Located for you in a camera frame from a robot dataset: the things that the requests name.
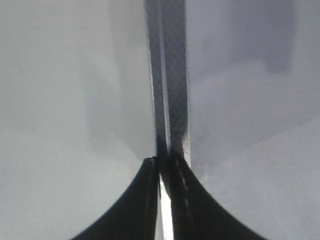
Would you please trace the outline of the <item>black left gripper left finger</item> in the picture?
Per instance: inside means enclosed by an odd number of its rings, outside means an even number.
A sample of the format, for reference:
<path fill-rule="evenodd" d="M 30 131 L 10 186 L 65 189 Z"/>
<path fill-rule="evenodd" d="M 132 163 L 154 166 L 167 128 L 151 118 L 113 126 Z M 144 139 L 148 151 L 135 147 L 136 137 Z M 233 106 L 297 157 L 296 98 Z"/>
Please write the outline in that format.
<path fill-rule="evenodd" d="M 143 160 L 129 187 L 75 240 L 153 240 L 158 213 L 159 163 Z"/>

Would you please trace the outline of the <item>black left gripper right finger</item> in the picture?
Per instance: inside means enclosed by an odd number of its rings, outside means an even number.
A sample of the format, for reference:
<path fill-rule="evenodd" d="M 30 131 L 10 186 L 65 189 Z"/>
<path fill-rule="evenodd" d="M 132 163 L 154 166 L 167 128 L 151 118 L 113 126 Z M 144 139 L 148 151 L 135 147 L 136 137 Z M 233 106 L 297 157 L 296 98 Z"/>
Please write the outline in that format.
<path fill-rule="evenodd" d="M 175 240 L 260 239 L 218 204 L 178 153 L 171 153 L 168 173 Z"/>

